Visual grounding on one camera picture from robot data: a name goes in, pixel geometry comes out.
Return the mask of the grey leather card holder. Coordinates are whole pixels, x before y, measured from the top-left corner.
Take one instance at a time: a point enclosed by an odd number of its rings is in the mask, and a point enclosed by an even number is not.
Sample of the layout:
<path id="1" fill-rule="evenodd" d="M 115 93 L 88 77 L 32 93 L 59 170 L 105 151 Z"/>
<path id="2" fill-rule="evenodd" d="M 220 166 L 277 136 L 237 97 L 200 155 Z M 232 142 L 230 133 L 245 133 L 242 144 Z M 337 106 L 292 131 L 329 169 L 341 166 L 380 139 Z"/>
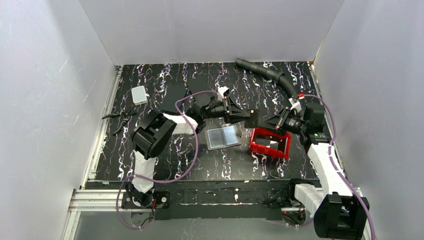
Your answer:
<path id="1" fill-rule="evenodd" d="M 207 130 L 205 139 L 209 151 L 230 148 L 241 145 L 241 132 L 235 125 L 227 125 Z"/>

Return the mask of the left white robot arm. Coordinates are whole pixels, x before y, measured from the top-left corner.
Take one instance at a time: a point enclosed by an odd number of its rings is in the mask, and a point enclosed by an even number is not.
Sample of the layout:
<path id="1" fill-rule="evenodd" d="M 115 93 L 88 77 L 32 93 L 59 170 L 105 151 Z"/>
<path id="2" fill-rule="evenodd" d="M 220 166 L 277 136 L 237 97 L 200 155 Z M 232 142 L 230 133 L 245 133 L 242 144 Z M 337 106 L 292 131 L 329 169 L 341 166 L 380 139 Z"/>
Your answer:
<path id="1" fill-rule="evenodd" d="M 229 95 L 227 87 L 218 91 L 201 90 L 183 95 L 174 101 L 177 114 L 167 114 L 151 110 L 131 134 L 135 156 L 135 169 L 132 175 L 123 180 L 123 187 L 130 199 L 135 199 L 143 208 L 155 204 L 153 188 L 155 184 L 175 183 L 187 176 L 193 169 L 199 155 L 199 133 L 205 128 L 206 119 L 222 118 L 226 124 L 248 120 L 251 113 L 241 109 Z M 172 180 L 155 180 L 155 164 L 158 156 L 174 135 L 194 137 L 194 154 L 189 167 Z"/>

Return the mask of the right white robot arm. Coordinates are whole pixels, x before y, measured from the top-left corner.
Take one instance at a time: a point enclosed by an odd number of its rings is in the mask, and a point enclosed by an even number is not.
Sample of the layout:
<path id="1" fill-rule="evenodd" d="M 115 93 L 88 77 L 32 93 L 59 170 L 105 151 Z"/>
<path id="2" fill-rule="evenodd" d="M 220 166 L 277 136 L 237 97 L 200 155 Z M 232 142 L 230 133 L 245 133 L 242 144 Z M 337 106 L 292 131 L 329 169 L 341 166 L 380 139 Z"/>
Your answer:
<path id="1" fill-rule="evenodd" d="M 274 117 L 259 123 L 253 130 L 269 140 L 285 140 L 289 134 L 299 137 L 305 152 L 315 167 L 321 191 L 306 179 L 291 179 L 283 190 L 285 199 L 298 201 L 310 214 L 319 238 L 360 240 L 366 224 L 371 224 L 369 202 L 355 190 L 338 163 L 334 141 L 337 134 L 324 132 L 325 115 L 330 114 L 327 104 L 305 105 L 304 115 L 293 114 L 284 108 Z"/>

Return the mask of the red plastic bin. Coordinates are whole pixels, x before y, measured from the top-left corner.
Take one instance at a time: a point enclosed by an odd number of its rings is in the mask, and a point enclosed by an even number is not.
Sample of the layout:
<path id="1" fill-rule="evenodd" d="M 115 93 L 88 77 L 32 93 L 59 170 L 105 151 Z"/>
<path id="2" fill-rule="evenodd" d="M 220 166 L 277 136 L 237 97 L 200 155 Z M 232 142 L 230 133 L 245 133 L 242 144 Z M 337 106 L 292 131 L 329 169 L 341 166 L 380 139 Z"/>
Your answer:
<path id="1" fill-rule="evenodd" d="M 249 150 L 273 159 L 287 159 L 290 144 L 291 135 L 288 132 L 279 135 L 264 128 L 255 128 L 250 137 Z"/>

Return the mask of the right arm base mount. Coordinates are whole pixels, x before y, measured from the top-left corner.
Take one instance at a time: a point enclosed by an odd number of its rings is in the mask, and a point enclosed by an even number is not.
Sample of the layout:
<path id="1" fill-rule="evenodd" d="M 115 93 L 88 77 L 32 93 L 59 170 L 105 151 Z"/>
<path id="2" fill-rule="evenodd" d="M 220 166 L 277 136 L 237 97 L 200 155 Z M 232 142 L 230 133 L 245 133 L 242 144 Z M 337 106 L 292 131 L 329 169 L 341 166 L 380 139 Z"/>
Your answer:
<path id="1" fill-rule="evenodd" d="M 282 220 L 289 226 L 300 226 L 307 223 L 307 213 L 304 205 L 294 198 L 287 196 L 283 189 L 271 189 L 263 201 L 270 209 L 282 209 Z"/>

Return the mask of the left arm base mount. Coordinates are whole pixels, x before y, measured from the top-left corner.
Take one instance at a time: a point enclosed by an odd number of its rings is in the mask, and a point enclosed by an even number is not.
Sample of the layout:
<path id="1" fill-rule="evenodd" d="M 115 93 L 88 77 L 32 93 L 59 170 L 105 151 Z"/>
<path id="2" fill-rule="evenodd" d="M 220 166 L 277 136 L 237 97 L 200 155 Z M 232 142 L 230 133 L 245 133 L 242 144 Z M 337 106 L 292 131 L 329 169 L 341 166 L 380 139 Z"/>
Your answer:
<path id="1" fill-rule="evenodd" d="M 170 206 L 170 193 L 168 191 L 147 192 L 147 193 L 123 193 L 120 207 L 129 209 L 167 209 Z"/>

